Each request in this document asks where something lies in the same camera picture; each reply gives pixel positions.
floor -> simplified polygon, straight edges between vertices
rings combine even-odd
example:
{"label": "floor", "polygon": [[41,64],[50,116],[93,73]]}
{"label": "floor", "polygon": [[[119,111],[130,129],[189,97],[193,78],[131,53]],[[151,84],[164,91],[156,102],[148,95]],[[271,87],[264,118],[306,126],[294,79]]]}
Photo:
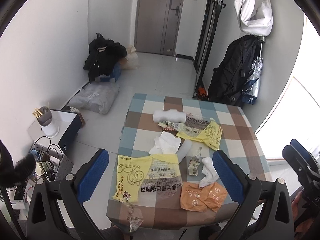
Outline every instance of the floor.
{"label": "floor", "polygon": [[[136,70],[122,71],[118,80],[120,92],[106,115],[81,110],[86,125],[79,130],[76,141],[69,153],[74,162],[73,172],[88,162],[98,148],[109,152],[109,165],[97,185],[91,199],[84,207],[98,228],[111,226],[106,217],[108,196],[113,167],[117,157],[121,129],[132,96],[135,93],[148,93],[161,96],[192,98],[196,72],[190,60],[177,59],[163,55],[138,53],[140,67]],[[299,186],[296,175],[288,165],[271,166],[273,179],[282,177],[287,181],[289,192]],[[60,202],[60,209],[68,227],[73,227],[67,212]],[[190,228],[182,240],[198,239],[199,228]],[[135,239],[179,239],[182,230],[138,229]]]}

silver umbrella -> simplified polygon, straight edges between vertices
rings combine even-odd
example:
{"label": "silver umbrella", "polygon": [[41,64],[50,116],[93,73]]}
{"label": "silver umbrella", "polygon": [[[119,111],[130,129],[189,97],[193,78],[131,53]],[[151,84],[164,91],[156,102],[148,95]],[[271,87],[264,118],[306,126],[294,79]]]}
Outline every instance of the silver umbrella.
{"label": "silver umbrella", "polygon": [[257,100],[260,88],[261,73],[263,68],[263,58],[261,57],[262,53],[262,43],[265,41],[265,37],[261,37],[261,48],[260,56],[257,57],[252,63],[251,70],[253,71],[250,77],[248,78],[244,89],[241,93],[241,100],[247,104],[254,105]]}

tablecloth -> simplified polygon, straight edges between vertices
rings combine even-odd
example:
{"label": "tablecloth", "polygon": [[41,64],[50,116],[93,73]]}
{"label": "tablecloth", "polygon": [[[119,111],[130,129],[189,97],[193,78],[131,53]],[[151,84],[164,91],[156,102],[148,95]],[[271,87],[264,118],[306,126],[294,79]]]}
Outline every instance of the tablecloth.
{"label": "tablecloth", "polygon": [[[162,132],[160,126],[153,122],[155,110],[177,109],[185,113],[214,118],[222,127],[220,149],[233,163],[238,164],[243,171],[254,173],[260,180],[271,181],[268,163],[263,155],[260,144],[252,127],[241,108],[219,103],[163,97],[147,94],[135,94],[128,109],[124,122],[118,154],[130,157],[148,156],[154,146],[154,138]],[[227,220],[236,210],[238,204],[228,197],[217,213],[208,209],[206,212],[186,211],[180,208],[181,185],[183,181],[199,183],[204,178],[199,166],[198,176],[190,176],[187,166],[199,146],[203,147],[201,157],[212,157],[213,150],[203,143],[193,142],[187,156],[179,167],[181,176],[169,181],[166,185],[155,185],[145,180],[141,185],[138,202],[133,203],[143,216],[141,227],[156,229],[180,229],[190,226],[209,225]],[[129,225],[128,207],[112,198],[116,192],[117,162],[114,167],[107,217],[111,222]]]}

crumpled tissue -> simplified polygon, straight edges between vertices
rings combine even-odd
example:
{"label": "crumpled tissue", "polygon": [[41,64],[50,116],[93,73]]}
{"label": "crumpled tissue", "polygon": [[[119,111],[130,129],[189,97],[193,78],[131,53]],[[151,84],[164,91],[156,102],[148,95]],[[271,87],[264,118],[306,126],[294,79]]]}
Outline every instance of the crumpled tissue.
{"label": "crumpled tissue", "polygon": [[149,151],[149,154],[176,154],[181,139],[175,137],[173,134],[163,131],[159,137],[155,139],[155,146]]}
{"label": "crumpled tissue", "polygon": [[219,179],[219,175],[213,166],[212,158],[205,157],[201,161],[204,164],[201,173],[204,174],[205,177],[200,181],[199,187],[205,187]]}

hanging white tote bag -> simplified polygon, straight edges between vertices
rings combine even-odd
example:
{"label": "hanging white tote bag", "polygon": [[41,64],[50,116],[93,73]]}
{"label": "hanging white tote bag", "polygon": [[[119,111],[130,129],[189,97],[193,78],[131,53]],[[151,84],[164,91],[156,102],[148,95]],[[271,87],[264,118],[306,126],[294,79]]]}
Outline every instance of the hanging white tote bag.
{"label": "hanging white tote bag", "polygon": [[235,9],[240,29],[258,36],[268,36],[272,29],[273,18],[270,0],[263,0],[256,14],[252,16],[255,0],[235,0]]}

